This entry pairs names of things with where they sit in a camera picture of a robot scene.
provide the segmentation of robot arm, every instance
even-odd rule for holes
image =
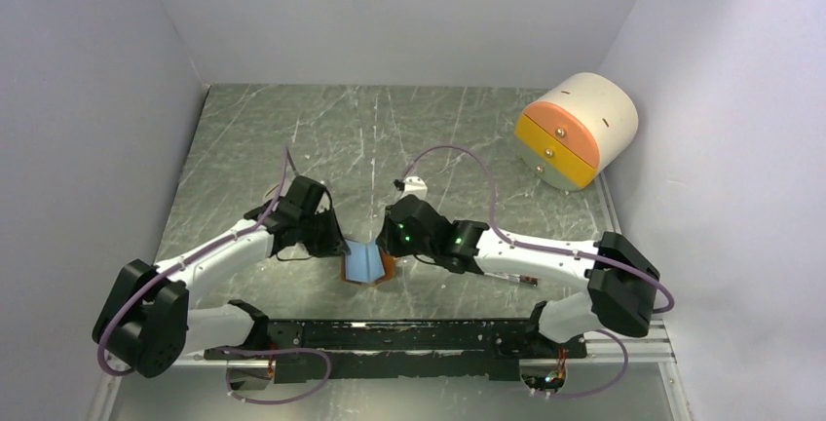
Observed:
[[[377,244],[391,256],[428,256],[453,273],[505,272],[552,280],[571,288],[571,296],[545,303],[539,317],[539,333],[556,343],[602,327],[627,336],[648,334],[654,287],[626,272],[579,256],[579,252],[590,252],[613,258],[658,280],[657,269],[624,236],[606,232],[594,243],[502,233],[510,241],[578,252],[567,256],[514,247],[487,223],[451,222],[414,195],[407,195],[387,208]]]
[[[185,263],[198,247],[151,266],[135,260],[121,270],[93,331],[99,342],[106,326],[144,284],[175,265],[182,269],[160,281],[119,322],[106,349],[145,377],[164,372],[181,354],[219,346],[266,348],[266,315],[240,300],[213,309],[192,309],[212,287],[279,251],[302,245],[315,257],[342,256],[341,234],[326,187],[296,177],[277,207],[252,232],[266,206],[249,211],[223,236],[236,236],[201,258]]]

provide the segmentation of white wall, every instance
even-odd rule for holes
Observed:
[[[163,0],[213,83],[552,87],[635,0]]]
[[[160,0],[0,17],[0,417],[82,419],[94,320],[155,256],[203,89]]]
[[[600,71],[624,232],[677,295],[697,420],[825,419],[826,0],[639,0]]]

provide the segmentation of white connector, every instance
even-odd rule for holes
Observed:
[[[413,195],[419,200],[425,200],[428,196],[428,185],[425,181],[417,176],[410,175],[404,178],[404,190],[401,191],[401,196]]]

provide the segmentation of white cylinder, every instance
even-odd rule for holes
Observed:
[[[638,126],[631,98],[607,78],[585,72],[525,107],[514,132],[531,168],[551,185],[572,190],[614,161]]]

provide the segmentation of yellow drawer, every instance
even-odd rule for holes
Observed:
[[[575,155],[574,152],[545,132],[543,128],[528,117],[519,116],[513,132],[531,150],[542,156],[549,165],[571,179],[578,187],[585,187],[596,176],[594,167],[589,166],[582,158]],[[546,150],[550,150],[552,156],[547,156]]]

